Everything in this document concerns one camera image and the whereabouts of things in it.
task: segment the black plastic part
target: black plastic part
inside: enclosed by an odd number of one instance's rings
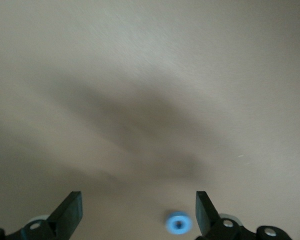
[[[10,235],[0,228],[0,240],[69,240],[82,216],[81,192],[73,191],[47,220],[32,221]]]
[[[205,191],[196,192],[195,216],[202,234],[196,240],[292,240],[285,231],[274,226],[260,226],[253,233],[232,219],[220,218]],[[231,221],[232,226],[227,226],[225,221]],[[273,230],[275,236],[266,234],[266,229]]]

